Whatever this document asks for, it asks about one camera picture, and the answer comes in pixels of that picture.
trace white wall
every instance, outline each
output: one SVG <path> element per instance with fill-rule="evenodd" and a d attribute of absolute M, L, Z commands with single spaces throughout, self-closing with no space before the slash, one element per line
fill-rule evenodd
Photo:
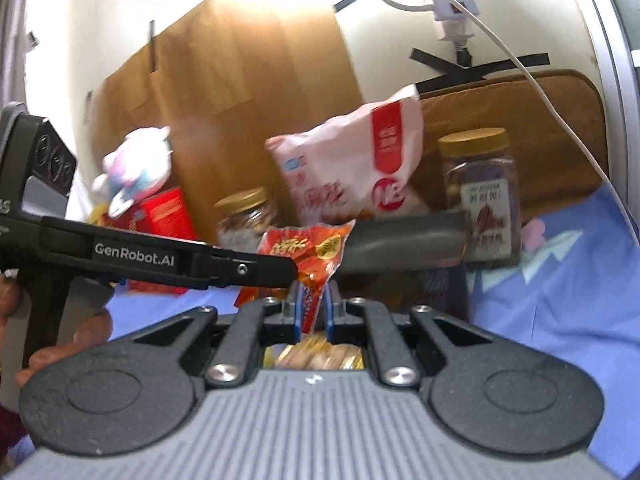
<path fill-rule="evenodd" d="M 63 0 L 28 0 L 27 9 L 27 31 L 34 31 L 40 41 L 26 57 L 27 104 L 31 113 L 49 117 L 73 151 L 66 78 L 66 5 Z"/>
<path fill-rule="evenodd" d="M 150 20 L 156 20 L 156 32 L 161 32 L 200 1 L 65 0 L 70 113 L 83 162 L 88 158 L 82 126 L 87 92 L 146 43 Z M 261 1 L 291 7 L 339 0 Z M 481 18 L 517 55 L 548 52 L 552 68 L 579 70 L 600 88 L 591 42 L 574 0 L 477 1 Z M 429 13 L 401 12 L 379 0 L 360 0 L 338 13 L 337 19 L 366 100 L 386 98 L 404 85 L 437 75 L 408 59 L 413 47 L 453 59 L 450 44 L 435 38 Z M 476 64 L 504 58 L 479 31 L 469 48 Z M 84 166 L 88 174 L 97 171 L 90 164 Z"/>

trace gray ribbed plate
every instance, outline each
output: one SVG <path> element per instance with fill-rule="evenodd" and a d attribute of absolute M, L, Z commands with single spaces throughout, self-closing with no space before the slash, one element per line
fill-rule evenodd
<path fill-rule="evenodd" d="M 484 455 L 444 433 L 415 392 L 367 371 L 261 370 L 216 390 L 170 438 L 116 458 L 40 450 L 10 480 L 612 480 L 584 452 L 546 462 Z"/>

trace blue cloth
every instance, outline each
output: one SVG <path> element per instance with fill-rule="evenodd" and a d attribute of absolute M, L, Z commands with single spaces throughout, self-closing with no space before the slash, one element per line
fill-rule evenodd
<path fill-rule="evenodd" d="M 209 290 L 188 290 L 181 296 L 171 294 L 126 294 L 118 291 L 107 308 L 113 318 L 111 339 L 140 330 L 196 306 L 209 305 L 220 316 L 234 314 L 238 287 L 211 287 Z"/>
<path fill-rule="evenodd" d="M 472 320 L 594 377 L 606 407 L 589 452 L 624 478 L 640 462 L 640 251 L 604 187 L 540 219 L 543 258 L 470 276 Z"/>

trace white snack bag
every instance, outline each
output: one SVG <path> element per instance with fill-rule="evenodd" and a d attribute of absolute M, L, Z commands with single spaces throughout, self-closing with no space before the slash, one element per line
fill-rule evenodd
<path fill-rule="evenodd" d="M 407 216 L 428 208 L 407 185 L 422 157 L 422 108 L 415 86 L 362 105 L 303 134 L 265 142 L 302 225 Z"/>

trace stuffed toy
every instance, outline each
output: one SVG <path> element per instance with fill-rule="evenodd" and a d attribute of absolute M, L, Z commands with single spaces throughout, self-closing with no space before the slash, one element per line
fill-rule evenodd
<path fill-rule="evenodd" d="M 171 173 L 170 129 L 140 128 L 102 160 L 104 173 L 92 191 L 109 202 L 108 215 L 118 218 L 136 202 L 160 191 Z"/>

